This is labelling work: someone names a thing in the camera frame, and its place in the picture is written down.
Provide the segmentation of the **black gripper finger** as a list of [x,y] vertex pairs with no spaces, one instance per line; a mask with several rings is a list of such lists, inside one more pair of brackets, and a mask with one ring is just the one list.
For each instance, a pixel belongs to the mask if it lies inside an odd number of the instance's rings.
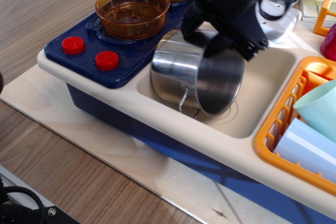
[[206,3],[202,0],[192,0],[189,2],[184,14],[181,32],[185,40],[191,39],[191,36],[204,22],[209,20]]
[[204,57],[212,58],[215,55],[222,54],[230,48],[231,44],[232,42],[227,36],[217,34],[213,38],[211,38],[209,43],[207,44],[204,52]]

